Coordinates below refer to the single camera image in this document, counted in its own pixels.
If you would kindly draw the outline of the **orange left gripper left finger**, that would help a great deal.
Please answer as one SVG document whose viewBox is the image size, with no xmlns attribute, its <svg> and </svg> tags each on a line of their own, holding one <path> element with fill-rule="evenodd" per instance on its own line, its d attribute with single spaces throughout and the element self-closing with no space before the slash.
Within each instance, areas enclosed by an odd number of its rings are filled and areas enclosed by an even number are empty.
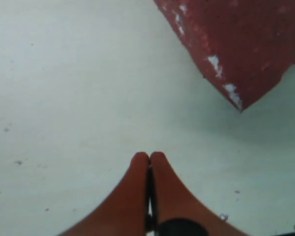
<svg viewBox="0 0 295 236">
<path fill-rule="evenodd" d="M 62 236 L 144 236 L 149 156 L 136 153 L 114 190 L 87 217 Z"/>
</svg>

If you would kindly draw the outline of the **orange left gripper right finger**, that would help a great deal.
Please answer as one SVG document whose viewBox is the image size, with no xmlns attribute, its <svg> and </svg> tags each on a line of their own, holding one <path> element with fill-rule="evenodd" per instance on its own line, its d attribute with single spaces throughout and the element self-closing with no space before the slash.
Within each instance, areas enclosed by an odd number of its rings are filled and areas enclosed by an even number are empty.
<svg viewBox="0 0 295 236">
<path fill-rule="evenodd" d="M 158 236 L 245 236 L 203 205 L 182 183 L 162 152 L 150 156 L 153 216 Z"/>
</svg>

